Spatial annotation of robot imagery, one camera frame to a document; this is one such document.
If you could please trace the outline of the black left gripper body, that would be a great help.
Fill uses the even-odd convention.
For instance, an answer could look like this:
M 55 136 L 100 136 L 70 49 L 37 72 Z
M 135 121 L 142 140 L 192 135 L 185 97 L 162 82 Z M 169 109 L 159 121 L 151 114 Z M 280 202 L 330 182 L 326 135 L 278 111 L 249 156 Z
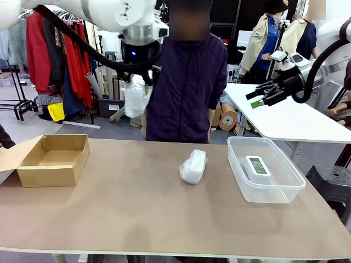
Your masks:
M 147 45 L 123 43 L 122 68 L 149 68 L 158 61 L 158 41 Z

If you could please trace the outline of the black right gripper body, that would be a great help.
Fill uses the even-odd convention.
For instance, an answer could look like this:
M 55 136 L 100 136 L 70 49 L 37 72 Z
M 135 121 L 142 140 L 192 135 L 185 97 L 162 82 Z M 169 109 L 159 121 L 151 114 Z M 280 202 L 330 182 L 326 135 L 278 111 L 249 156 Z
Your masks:
M 292 96 L 303 90 L 304 80 L 299 68 L 280 69 L 277 70 L 277 74 L 277 84 L 287 96 Z

